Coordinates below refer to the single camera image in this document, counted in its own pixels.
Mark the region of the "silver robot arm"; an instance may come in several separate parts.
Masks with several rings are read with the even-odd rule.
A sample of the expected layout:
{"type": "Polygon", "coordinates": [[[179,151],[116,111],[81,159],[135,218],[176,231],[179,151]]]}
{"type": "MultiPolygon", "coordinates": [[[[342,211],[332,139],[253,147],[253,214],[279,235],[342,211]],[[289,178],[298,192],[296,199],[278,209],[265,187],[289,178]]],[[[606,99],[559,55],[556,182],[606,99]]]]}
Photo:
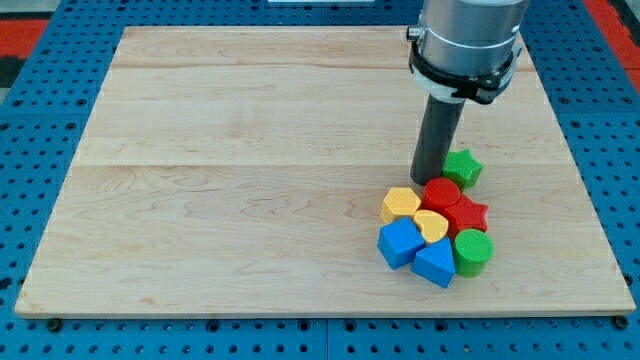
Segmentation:
{"type": "Polygon", "coordinates": [[[498,70],[512,48],[528,0],[425,0],[418,23],[407,29],[417,53],[436,69],[456,76],[498,70]]]}

